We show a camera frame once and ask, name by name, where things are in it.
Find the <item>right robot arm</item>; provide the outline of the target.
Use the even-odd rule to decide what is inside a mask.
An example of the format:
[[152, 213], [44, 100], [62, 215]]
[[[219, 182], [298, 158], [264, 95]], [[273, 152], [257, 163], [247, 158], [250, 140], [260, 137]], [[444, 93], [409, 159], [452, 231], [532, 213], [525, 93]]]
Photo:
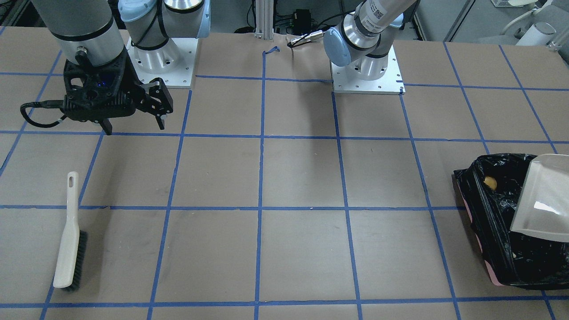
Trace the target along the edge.
[[173, 113], [169, 88], [190, 87], [198, 40], [211, 30], [209, 0], [118, 0], [130, 41], [125, 44], [107, 0], [35, 0], [37, 12], [66, 56], [65, 96], [20, 106], [37, 128], [69, 118], [100, 125], [136, 111], [159, 129]]

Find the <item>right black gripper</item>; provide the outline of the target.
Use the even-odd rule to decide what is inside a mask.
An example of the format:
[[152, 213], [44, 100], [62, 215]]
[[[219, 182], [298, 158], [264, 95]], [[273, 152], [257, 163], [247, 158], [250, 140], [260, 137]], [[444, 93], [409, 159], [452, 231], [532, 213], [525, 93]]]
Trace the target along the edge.
[[75, 53], [77, 64], [66, 61], [66, 94], [61, 111], [75, 121], [98, 121], [102, 131], [112, 135], [108, 118], [128, 117], [136, 109], [153, 115], [160, 130], [167, 115], [173, 113], [173, 99], [161, 78], [141, 83], [126, 48], [112, 61], [95, 66], [85, 47]]

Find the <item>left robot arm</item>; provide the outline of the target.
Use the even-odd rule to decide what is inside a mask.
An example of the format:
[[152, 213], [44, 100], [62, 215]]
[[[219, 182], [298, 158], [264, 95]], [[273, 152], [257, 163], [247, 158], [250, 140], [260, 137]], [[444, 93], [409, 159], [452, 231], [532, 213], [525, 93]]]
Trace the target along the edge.
[[414, 0], [364, 0], [340, 24], [325, 31], [331, 63], [352, 67], [357, 78], [378, 80], [388, 68], [389, 51]]

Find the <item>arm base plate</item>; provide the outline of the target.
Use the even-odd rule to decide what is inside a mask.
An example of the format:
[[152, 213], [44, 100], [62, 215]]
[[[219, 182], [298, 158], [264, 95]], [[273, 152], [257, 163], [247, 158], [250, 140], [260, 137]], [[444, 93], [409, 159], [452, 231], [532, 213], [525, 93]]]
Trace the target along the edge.
[[330, 63], [333, 91], [345, 94], [402, 95], [406, 93], [394, 46], [381, 58], [364, 56], [339, 67]]
[[142, 83], [148, 84], [160, 77], [168, 88], [191, 89], [198, 45], [197, 38], [170, 38], [165, 46], [154, 51], [145, 51], [130, 43], [126, 49]]

